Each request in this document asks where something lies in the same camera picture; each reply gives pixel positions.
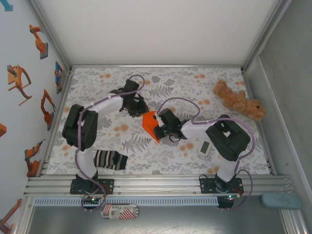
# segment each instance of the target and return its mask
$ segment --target brown teddy bear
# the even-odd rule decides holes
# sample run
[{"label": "brown teddy bear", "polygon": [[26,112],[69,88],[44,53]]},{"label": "brown teddy bear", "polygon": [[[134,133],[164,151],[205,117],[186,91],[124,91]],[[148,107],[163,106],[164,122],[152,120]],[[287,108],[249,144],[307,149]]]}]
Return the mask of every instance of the brown teddy bear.
[{"label": "brown teddy bear", "polygon": [[214,94],[221,98],[225,107],[238,111],[251,119],[260,121],[265,116],[266,112],[258,100],[246,99],[246,94],[242,90],[238,94],[233,92],[222,79],[215,84]]}]

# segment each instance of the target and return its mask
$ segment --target patterned mat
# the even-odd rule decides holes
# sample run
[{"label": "patterned mat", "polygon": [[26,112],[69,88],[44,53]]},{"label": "patterned mat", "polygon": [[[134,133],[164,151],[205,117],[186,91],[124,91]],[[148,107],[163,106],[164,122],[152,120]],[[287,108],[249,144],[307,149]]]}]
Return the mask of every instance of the patterned mat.
[{"label": "patterned mat", "polygon": [[[252,155],[240,163],[252,174],[268,174],[266,159],[259,139],[256,124],[240,113],[225,108],[213,93],[219,79],[224,79],[235,91],[246,90],[239,68],[77,68],[66,100],[61,123],[51,154],[47,174],[75,174],[74,147],[66,144],[62,130],[70,107],[77,103],[86,105],[107,96],[113,90],[123,87],[129,76],[140,74],[146,79],[140,91],[150,110],[157,110],[163,101],[171,97],[183,97],[197,103],[201,113],[197,120],[209,120],[227,114],[249,124],[256,138]],[[180,120],[190,119],[197,109],[187,102],[173,100],[165,104]],[[207,157],[197,156],[201,146],[198,138],[173,143],[168,138],[156,143],[142,128],[142,117],[132,118],[126,112],[113,112],[98,124],[97,149],[116,150],[129,156],[126,170],[114,171],[100,168],[99,174],[133,175],[194,175],[214,174],[220,164],[218,151],[211,148]]]}]

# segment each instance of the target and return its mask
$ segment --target sock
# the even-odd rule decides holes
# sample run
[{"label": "sock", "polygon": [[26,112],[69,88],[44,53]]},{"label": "sock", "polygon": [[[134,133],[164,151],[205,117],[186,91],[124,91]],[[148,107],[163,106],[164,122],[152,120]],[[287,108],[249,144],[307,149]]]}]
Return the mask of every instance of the sock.
[{"label": "sock", "polygon": [[94,165],[113,170],[125,170],[128,156],[117,151],[97,150]]}]

